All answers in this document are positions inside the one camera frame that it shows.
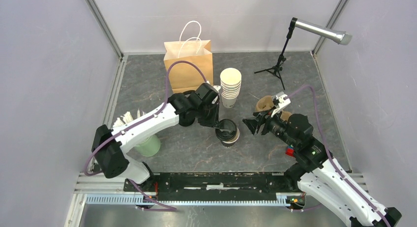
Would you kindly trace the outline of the black sleeved paper cup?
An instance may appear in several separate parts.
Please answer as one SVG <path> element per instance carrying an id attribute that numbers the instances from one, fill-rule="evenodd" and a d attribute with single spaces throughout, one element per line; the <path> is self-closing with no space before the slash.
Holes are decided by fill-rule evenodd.
<path id="1" fill-rule="evenodd" d="M 240 137 L 240 131 L 239 131 L 239 129 L 237 129 L 237 132 L 236 132 L 235 136 L 232 139 L 230 139 L 228 141 L 221 140 L 220 142 L 226 148 L 232 147 L 237 142 L 237 140 L 239 139 L 239 137 Z"/>

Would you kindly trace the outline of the black coffee lid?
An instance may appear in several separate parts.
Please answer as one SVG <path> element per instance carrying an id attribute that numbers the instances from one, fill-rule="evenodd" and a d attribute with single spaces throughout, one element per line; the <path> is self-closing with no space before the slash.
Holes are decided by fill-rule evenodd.
<path id="1" fill-rule="evenodd" d="M 237 125 L 230 119 L 223 119 L 222 126 L 226 130 L 221 132 L 215 129 L 215 135 L 219 140 L 228 141 L 232 139 L 237 132 Z"/>

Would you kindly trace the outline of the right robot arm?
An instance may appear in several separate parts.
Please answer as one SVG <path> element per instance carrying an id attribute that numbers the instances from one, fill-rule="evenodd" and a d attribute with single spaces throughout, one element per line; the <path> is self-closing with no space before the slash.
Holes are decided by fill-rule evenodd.
<path id="1" fill-rule="evenodd" d="M 296 163 L 284 173 L 284 186 L 311 195 L 348 227 L 394 227 L 402 214 L 372 198 L 341 167 L 338 160 L 313 136 L 307 116 L 257 112 L 243 123 L 252 134 L 272 133 L 291 147 Z"/>

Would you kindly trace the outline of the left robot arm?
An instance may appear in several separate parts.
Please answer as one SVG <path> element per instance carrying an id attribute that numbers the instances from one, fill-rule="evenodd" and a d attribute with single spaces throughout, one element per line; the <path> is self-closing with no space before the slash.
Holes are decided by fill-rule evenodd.
<path id="1" fill-rule="evenodd" d="M 195 121 L 201 126 L 218 127 L 219 91 L 221 86 L 201 84 L 187 94 L 175 93 L 155 110 L 117 128 L 101 125 L 96 129 L 92 155 L 107 179 L 124 177 L 142 191 L 154 187 L 151 170 L 127 154 L 145 139 L 167 128 L 188 127 Z"/>

